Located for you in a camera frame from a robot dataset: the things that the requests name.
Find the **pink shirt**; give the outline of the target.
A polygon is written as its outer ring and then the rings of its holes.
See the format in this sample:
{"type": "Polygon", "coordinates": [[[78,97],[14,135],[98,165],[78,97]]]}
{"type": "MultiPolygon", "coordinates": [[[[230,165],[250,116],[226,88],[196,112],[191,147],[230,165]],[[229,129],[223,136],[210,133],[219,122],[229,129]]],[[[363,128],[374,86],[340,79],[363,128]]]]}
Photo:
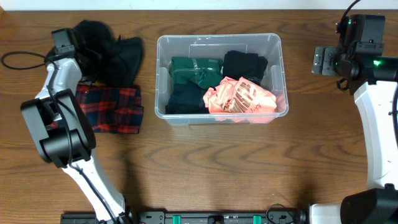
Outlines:
{"type": "Polygon", "coordinates": [[[277,97],[261,86],[241,77],[222,79],[203,96],[205,107],[216,121],[269,123],[275,119],[277,97]]]}

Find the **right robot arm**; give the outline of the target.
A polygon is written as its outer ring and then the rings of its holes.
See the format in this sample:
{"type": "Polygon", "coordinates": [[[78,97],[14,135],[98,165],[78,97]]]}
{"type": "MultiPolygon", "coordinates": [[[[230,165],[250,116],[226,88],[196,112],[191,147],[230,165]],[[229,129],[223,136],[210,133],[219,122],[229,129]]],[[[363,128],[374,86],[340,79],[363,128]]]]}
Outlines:
{"type": "Polygon", "coordinates": [[[344,15],[336,47],[316,47],[312,72],[340,77],[363,124],[367,190],[337,204],[313,204],[309,223],[397,223],[397,58],[383,56],[384,16],[344,15]]]}

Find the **dark green garment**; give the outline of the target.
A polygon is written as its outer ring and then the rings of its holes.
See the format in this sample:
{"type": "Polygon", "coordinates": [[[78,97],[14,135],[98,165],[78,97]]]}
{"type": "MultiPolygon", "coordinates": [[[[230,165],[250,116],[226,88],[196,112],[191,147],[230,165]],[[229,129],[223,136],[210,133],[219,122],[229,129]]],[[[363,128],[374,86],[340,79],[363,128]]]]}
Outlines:
{"type": "Polygon", "coordinates": [[[222,68],[222,59],[172,57],[169,74],[174,85],[191,82],[207,90],[220,84],[223,79],[222,68]]]}

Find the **dark navy garment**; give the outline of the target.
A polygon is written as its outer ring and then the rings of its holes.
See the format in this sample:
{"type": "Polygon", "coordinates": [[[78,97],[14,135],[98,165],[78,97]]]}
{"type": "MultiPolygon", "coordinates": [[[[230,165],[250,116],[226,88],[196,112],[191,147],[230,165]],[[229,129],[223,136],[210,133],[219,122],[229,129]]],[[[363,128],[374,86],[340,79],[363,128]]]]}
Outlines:
{"type": "Polygon", "coordinates": [[[174,85],[165,112],[167,114],[208,114],[203,96],[206,93],[197,84],[188,82],[186,84],[174,85]]]}

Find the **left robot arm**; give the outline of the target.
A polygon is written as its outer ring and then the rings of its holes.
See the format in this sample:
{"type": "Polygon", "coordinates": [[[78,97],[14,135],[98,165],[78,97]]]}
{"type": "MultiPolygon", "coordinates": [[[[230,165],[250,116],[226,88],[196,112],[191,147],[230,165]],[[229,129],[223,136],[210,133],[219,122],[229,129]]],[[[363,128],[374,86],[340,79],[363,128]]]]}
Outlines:
{"type": "Polygon", "coordinates": [[[97,223],[133,223],[123,195],[98,162],[96,138],[75,93],[83,77],[84,45],[72,29],[52,32],[54,54],[47,57],[47,78],[21,113],[40,157],[68,174],[95,211],[97,223]]]}

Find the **black taped garment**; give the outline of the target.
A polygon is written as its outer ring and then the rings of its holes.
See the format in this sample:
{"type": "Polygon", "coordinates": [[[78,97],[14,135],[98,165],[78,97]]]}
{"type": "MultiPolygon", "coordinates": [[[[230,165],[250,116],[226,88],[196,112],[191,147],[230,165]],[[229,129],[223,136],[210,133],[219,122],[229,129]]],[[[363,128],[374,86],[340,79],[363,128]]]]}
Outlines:
{"type": "Polygon", "coordinates": [[[260,85],[268,60],[253,53],[228,51],[224,56],[223,77],[239,80],[241,77],[260,85]]]}

